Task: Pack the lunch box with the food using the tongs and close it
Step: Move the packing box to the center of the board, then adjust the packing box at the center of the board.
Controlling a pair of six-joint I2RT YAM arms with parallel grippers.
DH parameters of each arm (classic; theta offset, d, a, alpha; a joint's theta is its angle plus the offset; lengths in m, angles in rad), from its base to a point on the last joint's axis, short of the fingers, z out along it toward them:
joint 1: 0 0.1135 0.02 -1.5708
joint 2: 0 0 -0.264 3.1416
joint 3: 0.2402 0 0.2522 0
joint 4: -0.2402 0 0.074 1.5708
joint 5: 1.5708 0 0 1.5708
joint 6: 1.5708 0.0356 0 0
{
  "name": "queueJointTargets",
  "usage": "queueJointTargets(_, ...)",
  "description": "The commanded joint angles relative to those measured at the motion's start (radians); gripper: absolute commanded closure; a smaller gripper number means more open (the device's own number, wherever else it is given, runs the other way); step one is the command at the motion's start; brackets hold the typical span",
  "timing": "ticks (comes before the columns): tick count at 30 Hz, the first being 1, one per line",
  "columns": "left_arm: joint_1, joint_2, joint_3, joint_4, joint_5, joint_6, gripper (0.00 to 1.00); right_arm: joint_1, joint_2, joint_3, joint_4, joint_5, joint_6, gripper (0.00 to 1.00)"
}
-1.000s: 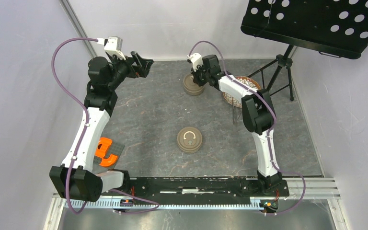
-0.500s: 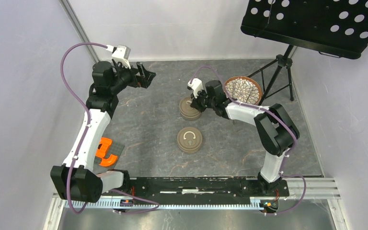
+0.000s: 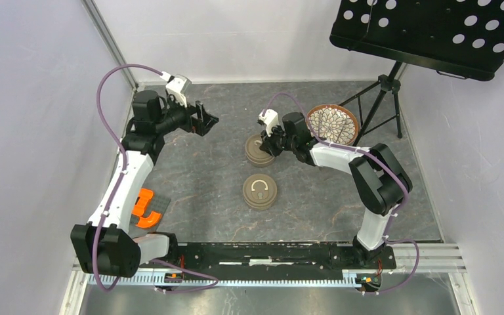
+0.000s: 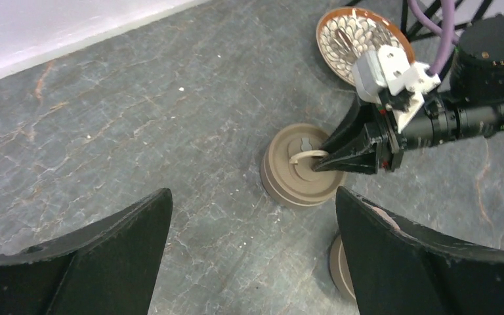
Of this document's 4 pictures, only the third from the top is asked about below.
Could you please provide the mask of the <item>brown lid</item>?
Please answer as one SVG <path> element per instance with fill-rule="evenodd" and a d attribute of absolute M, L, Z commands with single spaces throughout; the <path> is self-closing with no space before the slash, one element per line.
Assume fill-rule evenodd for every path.
<path fill-rule="evenodd" d="M 250 136 L 245 143 L 245 150 L 252 150 L 253 148 L 256 150 L 261 150 L 261 145 L 263 141 L 261 135 L 255 134 Z"/>
<path fill-rule="evenodd" d="M 254 174 L 245 179 L 242 194 L 257 199 L 266 199 L 278 195 L 275 180 L 266 174 Z"/>

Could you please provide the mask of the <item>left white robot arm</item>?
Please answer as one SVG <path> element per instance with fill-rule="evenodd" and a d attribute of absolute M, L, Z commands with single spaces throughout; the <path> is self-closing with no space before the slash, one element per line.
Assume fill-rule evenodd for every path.
<path fill-rule="evenodd" d="M 134 116 L 119 140 L 117 166 L 106 194 L 88 222 L 75 225 L 70 234 L 79 265 L 88 274 L 130 278 L 153 259 L 167 268 L 178 263 L 174 234 L 130 237 L 132 211 L 165 145 L 165 135 L 181 129 L 203 137 L 219 122 L 200 101 L 181 105 L 174 96 L 153 90 L 137 92 L 131 107 Z"/>

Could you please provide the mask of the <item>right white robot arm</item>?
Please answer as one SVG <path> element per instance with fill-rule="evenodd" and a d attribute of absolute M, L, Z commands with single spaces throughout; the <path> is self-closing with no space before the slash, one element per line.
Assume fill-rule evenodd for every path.
<path fill-rule="evenodd" d="M 385 247 L 390 218 L 412 189 L 410 178 L 390 148 L 385 144 L 346 147 L 317 139 L 299 112 L 291 112 L 279 120 L 277 112 L 266 110 L 259 114 L 258 123 L 264 127 L 261 151 L 273 157 L 284 151 L 292 152 L 302 163 L 352 176 L 365 206 L 362 225 L 352 242 L 352 257 L 362 268 L 376 263 Z"/>

